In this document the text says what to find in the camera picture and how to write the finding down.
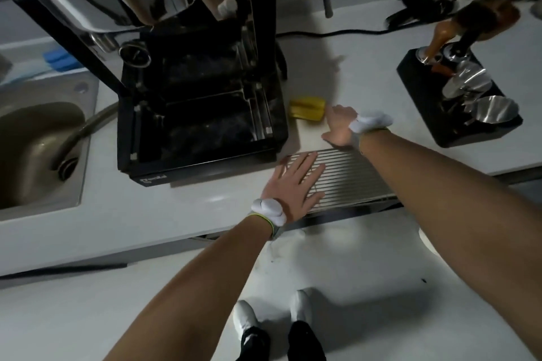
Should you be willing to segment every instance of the sink overflow hole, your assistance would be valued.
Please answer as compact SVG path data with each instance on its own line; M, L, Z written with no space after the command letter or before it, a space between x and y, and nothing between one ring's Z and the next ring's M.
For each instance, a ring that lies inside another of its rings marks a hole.
M60 167L58 167L58 178L60 179L60 181L66 181L71 177L75 170L75 167L77 166L78 161L78 157L73 157L60 163Z

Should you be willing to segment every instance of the foot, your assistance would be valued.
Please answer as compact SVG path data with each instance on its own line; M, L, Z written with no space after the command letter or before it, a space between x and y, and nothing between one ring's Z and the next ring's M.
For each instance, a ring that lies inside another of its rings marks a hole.
M239 336L239 341L243 338L243 333L250 327L259 327L260 323L254 314L254 310L244 300L239 300L234 305L233 320L235 331Z
M304 321L310 325L312 322L311 301L302 289L298 289L290 299L290 314L292 323Z

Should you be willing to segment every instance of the sink basin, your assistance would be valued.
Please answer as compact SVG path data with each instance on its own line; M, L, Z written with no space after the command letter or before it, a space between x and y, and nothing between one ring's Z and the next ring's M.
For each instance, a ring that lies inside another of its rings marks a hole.
M82 72L0 87L0 221L80 203L89 139L72 149L58 171L49 164L94 114L98 83Z

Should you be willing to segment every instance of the black pants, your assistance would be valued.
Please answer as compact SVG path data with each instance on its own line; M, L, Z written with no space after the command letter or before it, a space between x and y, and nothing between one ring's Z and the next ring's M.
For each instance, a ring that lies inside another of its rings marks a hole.
M237 361L268 361L270 342L267 332L258 327L249 328L241 339L241 355ZM288 333L288 343L290 344L289 361L326 360L318 338L304 321L296 321L292 324Z

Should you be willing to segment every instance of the metal grate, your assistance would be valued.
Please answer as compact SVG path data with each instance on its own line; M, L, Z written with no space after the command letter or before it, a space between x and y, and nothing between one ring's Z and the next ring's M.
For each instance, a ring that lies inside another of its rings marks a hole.
M325 191L326 195L311 212L394 197L369 160L360 153L335 149L320 150L317 153L318 157L309 173L322 163L326 165L326 170L311 188L309 195L317 191ZM291 155L288 166L299 155L300 153Z

